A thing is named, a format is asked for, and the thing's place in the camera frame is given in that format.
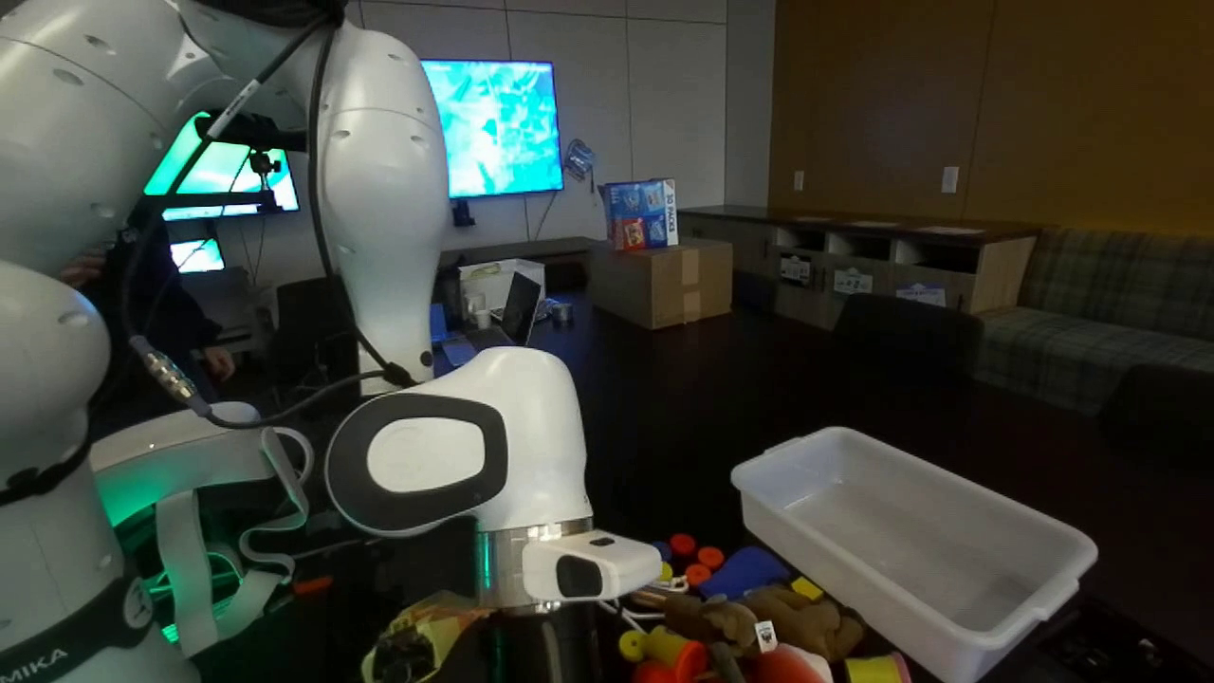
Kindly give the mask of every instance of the couch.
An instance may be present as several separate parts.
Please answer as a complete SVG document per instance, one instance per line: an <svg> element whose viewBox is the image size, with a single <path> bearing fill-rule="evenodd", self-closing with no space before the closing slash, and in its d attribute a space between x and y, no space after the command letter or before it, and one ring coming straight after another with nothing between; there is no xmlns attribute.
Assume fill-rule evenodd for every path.
<svg viewBox="0 0 1214 683"><path fill-rule="evenodd" d="M983 314L976 381L1099 414L1137 366L1214 372L1214 240L1042 233L1022 303Z"/></svg>

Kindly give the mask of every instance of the white plastic bin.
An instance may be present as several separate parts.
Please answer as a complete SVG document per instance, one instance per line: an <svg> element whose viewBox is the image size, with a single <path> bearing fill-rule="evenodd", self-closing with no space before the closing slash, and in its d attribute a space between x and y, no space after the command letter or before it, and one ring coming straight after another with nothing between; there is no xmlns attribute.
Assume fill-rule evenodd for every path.
<svg viewBox="0 0 1214 683"><path fill-rule="evenodd" d="M732 470L745 525L945 683L983 680L1047 624L1096 543L854 431Z"/></svg>

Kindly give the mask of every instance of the floor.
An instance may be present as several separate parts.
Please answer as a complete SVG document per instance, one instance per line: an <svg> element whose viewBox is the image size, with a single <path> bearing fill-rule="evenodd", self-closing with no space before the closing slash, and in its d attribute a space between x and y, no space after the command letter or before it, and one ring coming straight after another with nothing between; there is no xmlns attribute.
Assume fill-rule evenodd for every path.
<svg viewBox="0 0 1214 683"><path fill-rule="evenodd" d="M854 426L1086 528L1099 543L1099 566L1080 594L1080 618L1099 614L1099 625L1120 625L1123 648L1148 648L1136 654L1132 670L1157 657L1137 680L1205 680L1214 670L1214 469L1204 458L1120 450L1090 419L990 388L871 381L843 361L831 334L762 310L644 334L575 309L570 366L599 528L639 541L693 532L736 546L747 532L727 470L779 439ZM469 566L464 525L317 560L335 590L205 657L209 680L344 680L339 673L348 673L401 605L460 586Z"/></svg>

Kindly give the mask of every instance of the computer screen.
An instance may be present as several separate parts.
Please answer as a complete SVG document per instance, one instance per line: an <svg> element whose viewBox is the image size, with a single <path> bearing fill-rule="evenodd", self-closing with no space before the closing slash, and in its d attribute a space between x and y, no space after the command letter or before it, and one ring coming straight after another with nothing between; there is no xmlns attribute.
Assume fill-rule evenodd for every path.
<svg viewBox="0 0 1214 683"><path fill-rule="evenodd" d="M225 274L228 259L220 240L180 240L167 247L180 274Z"/></svg>
<svg viewBox="0 0 1214 683"><path fill-rule="evenodd" d="M564 188L553 66L421 63L421 70L443 124L451 199Z"/></svg>
<svg viewBox="0 0 1214 683"><path fill-rule="evenodd" d="M169 199L173 179L191 164L192 149L201 145L196 121L205 114L192 114L173 145L157 164L145 199L167 203L162 221L225 221L225 216L258 216L258 213L295 213L295 184L291 184L291 161L283 149L267 149L267 176L255 171L250 145L212 142L180 195Z"/></svg>

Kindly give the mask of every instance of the person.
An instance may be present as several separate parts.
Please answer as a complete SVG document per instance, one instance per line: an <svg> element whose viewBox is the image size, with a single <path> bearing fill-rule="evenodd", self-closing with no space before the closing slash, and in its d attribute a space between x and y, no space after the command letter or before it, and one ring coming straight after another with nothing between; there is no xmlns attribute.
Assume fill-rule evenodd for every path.
<svg viewBox="0 0 1214 683"><path fill-rule="evenodd" d="M238 372L236 356L220 346L225 326L183 289L162 229L157 229L145 259L134 252L134 236L118 236L114 247L90 252L59 274L110 326L110 369L90 399L96 436L180 410L129 351L134 332L124 332L124 322L167 355L209 399Z"/></svg>

